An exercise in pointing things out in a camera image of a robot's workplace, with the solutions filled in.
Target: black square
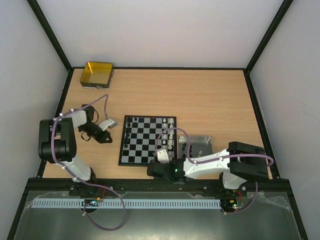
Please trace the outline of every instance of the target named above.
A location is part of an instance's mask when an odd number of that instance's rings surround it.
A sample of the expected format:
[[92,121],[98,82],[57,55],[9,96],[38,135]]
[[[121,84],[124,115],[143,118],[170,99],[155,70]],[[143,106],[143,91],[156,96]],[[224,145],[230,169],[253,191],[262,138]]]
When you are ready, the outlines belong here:
[[141,151],[141,150],[136,150],[136,151],[135,151],[135,155],[136,155],[137,157],[141,157],[141,156],[142,156],[142,151]]
[[134,156],[130,156],[128,159],[129,163],[134,163],[135,162],[135,157]]
[[147,164],[148,163],[149,158],[147,156],[143,156],[141,157],[141,163],[142,164]]
[[129,156],[129,150],[123,150],[122,156]]

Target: table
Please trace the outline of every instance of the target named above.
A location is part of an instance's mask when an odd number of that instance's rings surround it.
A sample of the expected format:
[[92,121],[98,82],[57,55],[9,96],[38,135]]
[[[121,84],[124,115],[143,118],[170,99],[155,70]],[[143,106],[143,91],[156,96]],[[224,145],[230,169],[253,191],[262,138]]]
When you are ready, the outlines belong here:
[[[63,113],[108,93],[107,114],[117,121],[108,129],[112,143],[81,139],[76,131],[77,155],[97,178],[150,179],[146,167],[118,166],[125,115],[176,116],[177,127],[190,135],[211,136],[214,152],[232,141],[263,147],[255,113],[242,70],[115,69],[109,90],[83,88],[83,69],[75,69]],[[98,124],[104,120],[104,101],[94,105]],[[70,178],[54,164],[47,164],[43,178]],[[217,179],[219,174],[203,176]]]

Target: silver tray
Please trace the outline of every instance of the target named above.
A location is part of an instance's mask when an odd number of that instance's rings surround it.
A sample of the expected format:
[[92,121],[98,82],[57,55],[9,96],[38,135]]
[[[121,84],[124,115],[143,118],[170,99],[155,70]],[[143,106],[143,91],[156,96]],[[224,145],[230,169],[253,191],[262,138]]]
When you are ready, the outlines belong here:
[[[187,143],[185,135],[178,136],[178,158],[182,158],[183,154],[187,154],[187,147],[183,150],[184,144]],[[203,135],[190,135],[190,145],[192,146],[191,153],[193,158],[198,156],[207,156],[214,153],[212,138],[210,136]]]

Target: chessboard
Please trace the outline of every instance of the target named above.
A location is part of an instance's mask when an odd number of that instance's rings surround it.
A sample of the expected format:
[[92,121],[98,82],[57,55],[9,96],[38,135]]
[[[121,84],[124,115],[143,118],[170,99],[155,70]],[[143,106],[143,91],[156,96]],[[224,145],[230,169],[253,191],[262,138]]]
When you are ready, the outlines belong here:
[[[147,166],[155,159],[157,137],[172,127],[177,127],[175,116],[124,116],[119,166]],[[169,158],[177,159],[177,130],[162,134],[157,149],[162,148]]]

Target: chessboard border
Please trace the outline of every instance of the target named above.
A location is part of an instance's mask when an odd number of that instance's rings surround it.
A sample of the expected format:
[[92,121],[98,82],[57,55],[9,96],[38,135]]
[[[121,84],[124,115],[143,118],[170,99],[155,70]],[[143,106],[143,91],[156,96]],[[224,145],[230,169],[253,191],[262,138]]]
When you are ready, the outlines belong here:
[[[173,127],[177,127],[177,117],[176,116],[150,116],[150,115],[124,115],[123,119],[123,126],[122,126],[122,137],[121,137],[121,143],[120,143],[120,152],[119,152],[119,160],[118,160],[118,166],[127,166],[127,167],[147,167],[148,163],[135,163],[135,162],[121,162],[122,159],[122,151],[124,148],[124,141],[125,141],[125,130],[126,130],[126,124],[127,124],[127,118],[162,118],[162,119],[168,119],[173,118],[174,123]],[[173,133],[173,140],[174,140],[174,159],[178,157],[178,134],[177,130],[174,130]]]

